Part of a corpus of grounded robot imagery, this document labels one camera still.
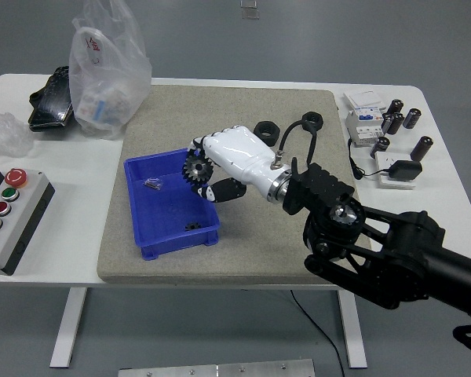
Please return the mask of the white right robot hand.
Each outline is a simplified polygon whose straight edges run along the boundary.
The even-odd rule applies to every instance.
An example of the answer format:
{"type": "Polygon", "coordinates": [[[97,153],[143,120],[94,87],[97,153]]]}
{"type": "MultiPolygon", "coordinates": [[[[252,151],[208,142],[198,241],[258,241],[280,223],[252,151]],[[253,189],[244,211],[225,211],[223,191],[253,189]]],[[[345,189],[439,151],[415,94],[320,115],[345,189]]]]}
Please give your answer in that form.
{"type": "Polygon", "coordinates": [[[271,203],[281,203],[290,167],[245,126],[197,137],[188,147],[182,174],[192,191],[213,203],[238,199],[248,185],[271,203]]]}

